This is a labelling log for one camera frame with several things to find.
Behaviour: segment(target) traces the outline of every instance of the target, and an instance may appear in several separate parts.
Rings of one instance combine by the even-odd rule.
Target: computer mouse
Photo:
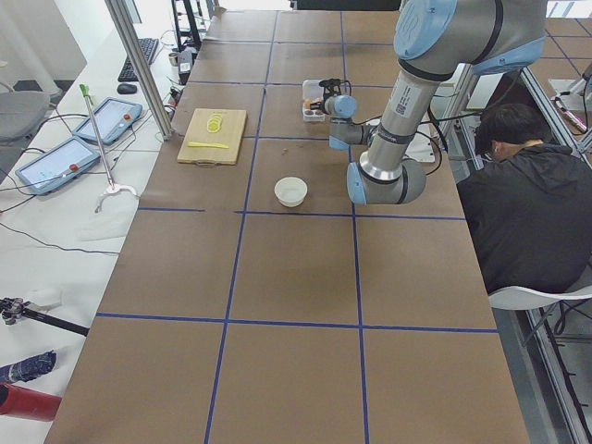
[[[131,83],[119,83],[117,86],[117,92],[119,94],[134,94],[138,91],[138,87]]]

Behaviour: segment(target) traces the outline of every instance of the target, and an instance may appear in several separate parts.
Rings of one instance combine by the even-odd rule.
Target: gray chair
[[[574,302],[590,298],[592,298],[592,285],[561,294],[544,293],[525,287],[511,286],[493,291],[489,295],[489,305],[492,308],[501,310],[534,310],[548,307],[532,331],[523,339],[522,345],[526,345],[561,301]]]
[[[0,68],[6,62],[0,60]],[[34,136],[49,109],[49,94],[38,91],[14,91],[0,81],[0,145]]]

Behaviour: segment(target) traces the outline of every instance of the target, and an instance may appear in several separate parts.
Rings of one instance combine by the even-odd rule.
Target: tripod
[[[89,329],[87,327],[78,326],[48,314],[36,312],[27,308],[27,305],[29,304],[31,303],[24,302],[20,298],[0,299],[0,313],[2,314],[2,319],[4,319],[5,324],[7,326],[12,326],[24,316],[28,317],[29,319],[34,319],[35,321],[43,322],[44,324],[49,324],[50,326],[59,327],[74,333],[78,333],[82,336],[88,335]]]

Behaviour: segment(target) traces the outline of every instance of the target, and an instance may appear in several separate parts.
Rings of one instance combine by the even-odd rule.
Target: keyboard
[[[154,58],[156,57],[158,39],[142,38],[138,39],[138,43],[140,44],[146,62],[148,62],[148,65],[152,65]],[[129,57],[126,57],[126,61],[121,68],[117,81],[138,81],[138,76],[136,76],[136,73],[133,70]]]

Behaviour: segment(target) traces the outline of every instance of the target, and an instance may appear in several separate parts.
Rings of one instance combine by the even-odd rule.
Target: tablet
[[[47,194],[76,178],[100,159],[98,152],[78,137],[72,137],[56,148],[17,169],[18,178],[33,194]]]
[[[125,100],[107,97],[92,111],[101,134],[101,142],[110,145],[123,134],[131,124],[140,117],[142,105]],[[72,131],[73,136],[88,142],[96,143],[93,123],[86,117]]]

